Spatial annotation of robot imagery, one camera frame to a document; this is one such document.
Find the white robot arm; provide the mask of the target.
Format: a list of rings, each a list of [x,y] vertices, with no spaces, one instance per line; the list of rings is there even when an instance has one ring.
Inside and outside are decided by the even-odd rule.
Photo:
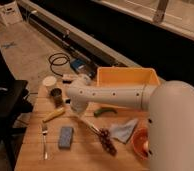
[[[161,85],[92,86],[82,75],[66,89],[71,108],[84,112],[90,102],[148,113],[150,171],[194,171],[194,87],[183,81]]]

